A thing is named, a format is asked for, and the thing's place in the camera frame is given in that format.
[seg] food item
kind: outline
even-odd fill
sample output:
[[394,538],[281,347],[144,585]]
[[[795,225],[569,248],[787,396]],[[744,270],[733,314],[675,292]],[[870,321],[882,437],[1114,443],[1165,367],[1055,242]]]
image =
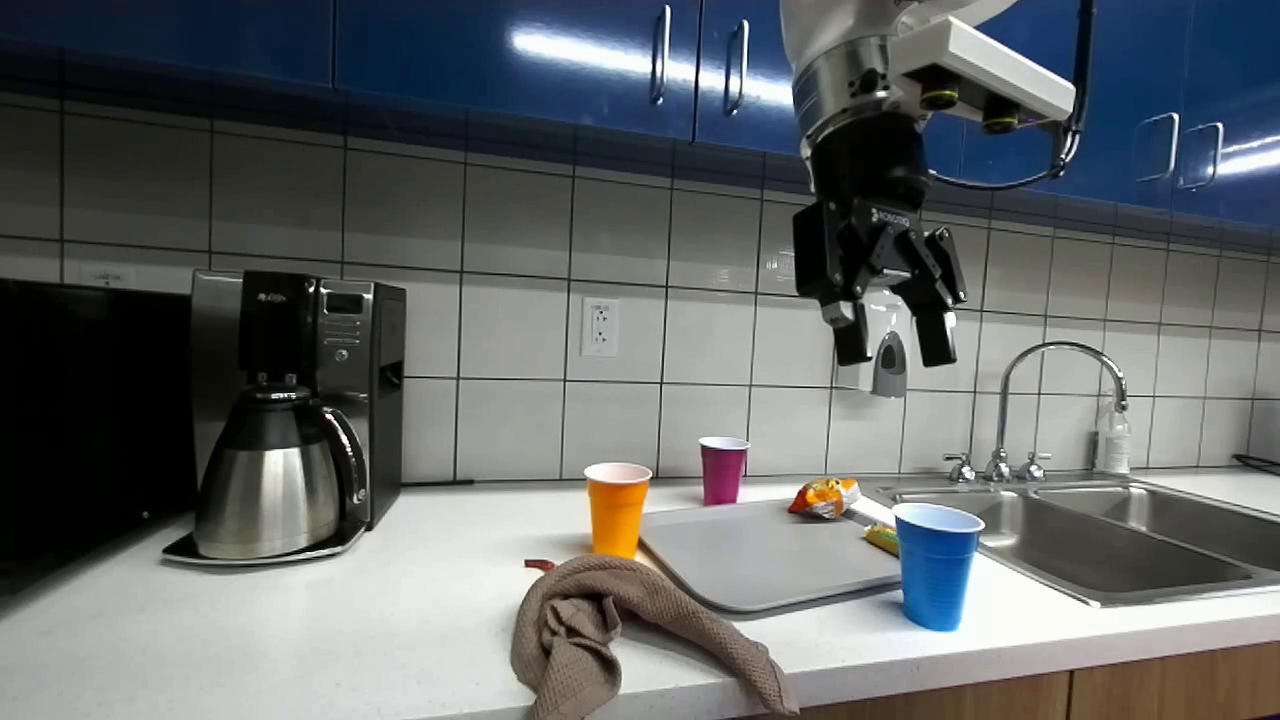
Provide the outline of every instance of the food item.
[[866,540],[887,555],[895,555],[895,534],[887,526],[871,526]]
[[849,515],[849,504],[860,498],[853,475],[825,475],[811,482],[795,493],[795,502],[787,504],[787,512],[795,515],[819,515],[819,521],[841,521]]

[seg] kitchen counter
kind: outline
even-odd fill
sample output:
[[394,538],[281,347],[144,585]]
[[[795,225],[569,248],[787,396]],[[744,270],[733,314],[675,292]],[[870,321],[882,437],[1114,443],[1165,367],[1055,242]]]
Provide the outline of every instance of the kitchen counter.
[[[1280,515],[1257,471],[1150,475]],[[754,486],[787,502],[795,486]],[[698,507],[651,488],[651,512]],[[408,488],[349,555],[259,573],[160,566],[185,526],[58,578],[0,618],[0,717],[524,717],[509,670],[529,555],[584,554],[578,486]],[[803,704],[1120,663],[1280,639],[1280,585],[1139,610],[1078,604],[988,555],[974,566],[960,632],[899,618],[899,593],[736,620],[776,655]],[[699,653],[630,628],[626,692],[604,717],[733,717],[747,697]]]

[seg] orange plastic cup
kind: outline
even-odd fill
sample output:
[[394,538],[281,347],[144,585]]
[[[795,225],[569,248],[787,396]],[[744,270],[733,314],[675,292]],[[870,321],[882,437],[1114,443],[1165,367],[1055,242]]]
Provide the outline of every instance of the orange plastic cup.
[[641,554],[641,515],[647,502],[651,469],[644,463],[592,463],[592,554],[631,562]]

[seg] blue plastic cup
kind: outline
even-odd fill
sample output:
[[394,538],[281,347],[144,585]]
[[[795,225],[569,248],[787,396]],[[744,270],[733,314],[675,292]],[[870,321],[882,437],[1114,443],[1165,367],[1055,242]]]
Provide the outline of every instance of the blue plastic cup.
[[943,504],[895,504],[892,515],[910,620],[953,632],[965,611],[967,566],[984,521]]

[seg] gray cutting board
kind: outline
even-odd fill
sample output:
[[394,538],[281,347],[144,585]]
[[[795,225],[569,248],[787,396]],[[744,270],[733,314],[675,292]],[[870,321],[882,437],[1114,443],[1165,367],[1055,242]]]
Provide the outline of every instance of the gray cutting board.
[[899,585],[860,521],[801,521],[786,502],[647,512],[644,554],[716,611],[782,611]]

